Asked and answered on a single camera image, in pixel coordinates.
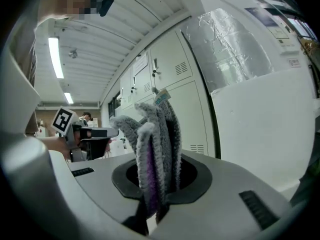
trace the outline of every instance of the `paper sign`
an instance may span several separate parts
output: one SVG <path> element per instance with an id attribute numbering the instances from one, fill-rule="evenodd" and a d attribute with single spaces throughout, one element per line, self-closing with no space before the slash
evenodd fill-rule
<path id="1" fill-rule="evenodd" d="M 163 89 L 160 91 L 154 98 L 154 105 L 160 105 L 162 102 L 165 102 L 171 98 L 167 89 Z"/>
<path id="2" fill-rule="evenodd" d="M 291 68 L 301 68 L 301 64 L 297 58 L 288 58 L 288 62 Z"/>
<path id="3" fill-rule="evenodd" d="M 141 56 L 141 58 L 133 64 L 133 76 L 135 77 L 141 70 L 148 65 L 147 54 Z"/>

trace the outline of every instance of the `black vent slot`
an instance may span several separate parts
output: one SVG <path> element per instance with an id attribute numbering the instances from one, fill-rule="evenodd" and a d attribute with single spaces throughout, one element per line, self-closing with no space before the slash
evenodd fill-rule
<path id="1" fill-rule="evenodd" d="M 259 196 L 252 190 L 239 193 L 239 196 L 245 203 L 262 230 L 270 227 L 278 218 L 268 209 Z"/>
<path id="2" fill-rule="evenodd" d="M 144 85 L 144 92 L 146 93 L 147 91 L 150 91 L 150 82 Z"/>
<path id="3" fill-rule="evenodd" d="M 190 145 L 190 150 L 192 152 L 197 152 L 199 154 L 204 154 L 205 153 L 204 145 Z"/>
<path id="4" fill-rule="evenodd" d="M 183 72 L 183 73 L 188 70 L 187 64 L 186 64 L 185 62 L 181 63 L 180 66 L 181 66 L 181 69 L 182 69 L 182 72 Z"/>
<path id="5" fill-rule="evenodd" d="M 182 73 L 180 64 L 175 66 L 175 73 L 177 75 L 180 75 Z"/>
<path id="6" fill-rule="evenodd" d="M 88 167 L 80 170 L 74 170 L 71 173 L 74 177 L 77 177 L 77 176 L 93 173 L 94 171 L 95 171 L 94 169 Z"/>

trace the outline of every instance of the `door handle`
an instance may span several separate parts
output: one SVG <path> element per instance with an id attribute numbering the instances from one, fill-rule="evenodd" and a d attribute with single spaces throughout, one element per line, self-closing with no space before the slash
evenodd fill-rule
<path id="1" fill-rule="evenodd" d="M 154 70 L 157 70 L 159 68 L 157 58 L 153 59 L 152 65 Z"/>

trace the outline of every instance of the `cabinet door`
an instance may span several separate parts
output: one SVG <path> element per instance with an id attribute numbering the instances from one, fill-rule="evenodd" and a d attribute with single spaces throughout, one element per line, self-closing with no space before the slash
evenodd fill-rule
<path id="1" fill-rule="evenodd" d="M 154 101 L 154 97 L 151 97 L 150 99 L 144 101 L 144 103 L 152 104 L 153 101 Z M 123 114 L 128 117 L 133 118 L 134 120 L 136 120 L 138 122 L 143 118 L 142 115 L 140 115 L 138 113 L 138 111 L 135 109 L 134 106 L 128 107 L 126 110 L 123 111 Z"/>
<path id="2" fill-rule="evenodd" d="M 192 76 L 185 51 L 175 31 L 162 37 L 150 49 L 150 54 L 152 70 L 157 70 L 154 83 L 158 90 Z"/>
<path id="3" fill-rule="evenodd" d="M 142 56 L 141 60 L 144 60 L 146 63 L 146 66 L 141 69 L 137 70 L 135 68 L 135 65 L 132 67 L 132 86 L 134 86 L 135 89 L 133 89 L 133 102 L 139 102 L 145 97 L 149 96 L 152 94 L 152 84 L 151 84 L 151 75 L 150 75 L 150 68 L 149 68 L 149 63 L 148 63 L 148 54 L 146 53 L 145 55 Z"/>
<path id="4" fill-rule="evenodd" d="M 190 82 L 168 91 L 178 118 L 182 148 L 208 155 L 207 135 L 196 83 Z"/>
<path id="5" fill-rule="evenodd" d="M 121 94 L 121 108 L 125 109 L 126 107 L 133 104 L 132 102 L 132 93 L 131 93 L 131 68 L 129 68 L 120 79 L 120 94 Z"/>

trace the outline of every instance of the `gray fuzzy fabric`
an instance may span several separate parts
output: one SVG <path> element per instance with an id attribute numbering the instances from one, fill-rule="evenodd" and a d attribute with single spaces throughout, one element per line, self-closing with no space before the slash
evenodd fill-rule
<path id="1" fill-rule="evenodd" d="M 159 91 L 152 87 L 152 92 L 158 94 Z M 179 190 L 180 186 L 180 170 L 181 170 L 181 130 L 178 118 L 168 100 L 159 104 L 159 107 L 164 112 L 166 125 L 169 132 L 171 150 L 172 150 L 172 178 L 175 180 L 175 189 Z"/>
<path id="2" fill-rule="evenodd" d="M 158 106 L 136 103 L 134 108 L 144 117 L 140 122 L 122 115 L 112 118 L 110 124 L 123 132 L 135 153 L 147 216 L 152 216 L 157 210 L 160 218 L 166 194 L 180 186 L 180 126 L 167 100 Z"/>
<path id="3" fill-rule="evenodd" d="M 134 105 L 135 109 L 144 116 L 149 123 L 154 124 L 152 133 L 153 157 L 158 184 L 159 204 L 165 204 L 165 194 L 169 192 L 172 175 L 172 153 L 169 132 L 163 111 L 150 104 Z"/>
<path id="4" fill-rule="evenodd" d="M 138 128 L 142 126 L 141 123 L 132 119 L 126 115 L 120 115 L 114 118 L 111 118 L 109 121 L 110 125 L 115 129 L 120 129 L 123 132 L 124 137 L 129 141 L 130 146 L 133 149 L 133 152 L 137 152 L 137 140 L 138 140 Z"/>
<path id="5" fill-rule="evenodd" d="M 146 122 L 141 126 L 137 131 L 138 139 L 136 143 L 135 159 L 138 168 L 139 187 L 143 191 L 147 219 L 155 214 L 158 208 L 157 181 L 154 172 L 152 158 L 153 151 L 150 141 L 154 128 L 155 125 L 150 122 Z"/>

